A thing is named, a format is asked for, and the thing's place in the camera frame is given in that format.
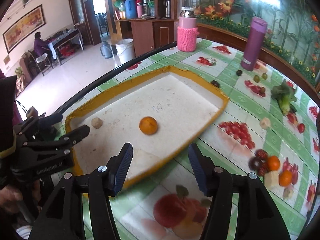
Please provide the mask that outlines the person's hand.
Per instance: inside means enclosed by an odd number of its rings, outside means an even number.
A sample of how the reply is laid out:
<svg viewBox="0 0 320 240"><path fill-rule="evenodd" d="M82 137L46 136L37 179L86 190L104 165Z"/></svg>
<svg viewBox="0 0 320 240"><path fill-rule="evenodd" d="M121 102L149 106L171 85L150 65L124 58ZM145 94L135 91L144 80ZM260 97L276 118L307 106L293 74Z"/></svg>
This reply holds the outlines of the person's hand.
<svg viewBox="0 0 320 240"><path fill-rule="evenodd" d="M6 186L0 191L0 206L1 209L8 213L18 213L19 207L17 203L23 200L21 192L12 187Z"/></svg>

